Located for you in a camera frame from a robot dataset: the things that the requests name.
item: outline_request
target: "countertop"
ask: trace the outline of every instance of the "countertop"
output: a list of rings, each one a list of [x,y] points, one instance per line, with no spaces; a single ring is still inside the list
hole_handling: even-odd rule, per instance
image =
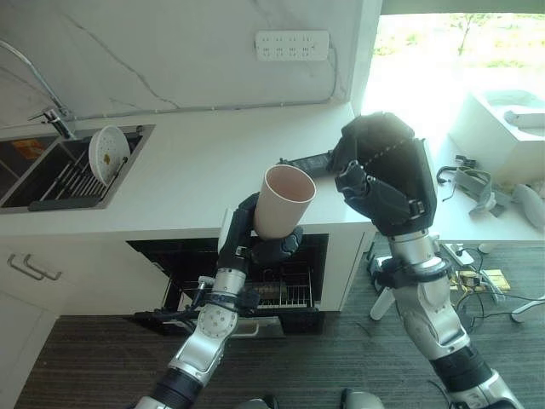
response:
[[[259,191],[265,170],[332,149],[353,118],[349,104],[184,112],[94,119],[81,130],[108,124],[155,124],[112,201],[103,210],[62,210],[0,215],[0,238],[58,236],[169,239],[214,237],[227,207]],[[2,130],[0,137],[39,135],[48,125]],[[308,233],[331,225],[370,223],[350,209],[332,178],[301,220]]]
[[[456,166],[457,154],[463,153],[455,142],[445,136],[442,140],[430,142],[430,153],[433,158],[435,173],[441,166]],[[453,179],[454,174],[445,172],[446,179]],[[536,228],[525,217],[521,204],[511,203],[498,217],[486,211],[470,215],[469,211],[476,202],[453,183],[447,182],[438,186],[437,210],[430,232],[439,235],[439,241],[449,243],[519,243],[545,244],[543,229]]]

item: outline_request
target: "white plate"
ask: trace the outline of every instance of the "white plate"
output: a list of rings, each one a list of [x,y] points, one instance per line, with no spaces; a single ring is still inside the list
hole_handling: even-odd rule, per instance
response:
[[[104,185],[115,176],[123,158],[130,156],[129,143],[117,126],[106,126],[93,135],[89,145],[89,165]]]

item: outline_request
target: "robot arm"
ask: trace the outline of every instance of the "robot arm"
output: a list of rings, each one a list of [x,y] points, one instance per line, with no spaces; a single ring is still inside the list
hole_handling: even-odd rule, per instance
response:
[[[237,327],[244,281],[251,262],[266,264],[290,257],[301,243],[297,227],[284,239],[261,242],[250,249],[250,234],[258,193],[249,196],[232,214],[225,243],[220,249],[212,292],[198,315],[194,333],[169,363],[168,370],[149,396],[135,409],[186,409],[192,407],[220,364],[227,339]],[[253,297],[257,307],[259,297]]]
[[[435,256],[427,233],[437,201],[424,141],[391,113],[358,117],[342,129],[329,169],[346,203],[388,237],[392,259],[379,282],[393,289],[404,328],[453,407],[522,409],[450,304],[450,264]]]

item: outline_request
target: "dark carpet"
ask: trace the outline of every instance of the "dark carpet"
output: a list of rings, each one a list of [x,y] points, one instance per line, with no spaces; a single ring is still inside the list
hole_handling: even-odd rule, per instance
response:
[[[377,255],[387,255],[384,239]],[[501,268],[511,294],[545,292],[542,247],[504,245],[486,256],[484,268]],[[233,408],[274,393],[285,408],[332,409],[343,388],[379,395],[386,408],[441,409],[442,394],[431,366],[404,334],[395,308],[380,322],[369,318],[376,293],[362,261],[344,311],[328,314],[320,336],[231,340],[223,363],[201,394],[199,408]],[[495,305],[482,296],[485,313],[521,303]],[[545,308],[524,324],[508,315],[476,319],[473,344],[497,369],[526,409],[545,407]],[[468,311],[480,314],[477,297]],[[63,316],[54,326],[17,403],[17,409],[124,409],[149,392],[183,337],[162,337],[121,317]]]

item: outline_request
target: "pink cup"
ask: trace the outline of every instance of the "pink cup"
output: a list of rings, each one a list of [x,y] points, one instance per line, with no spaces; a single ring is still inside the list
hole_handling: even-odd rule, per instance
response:
[[[302,170],[277,164],[265,173],[254,215],[254,230],[264,240],[290,234],[316,195],[316,185]]]

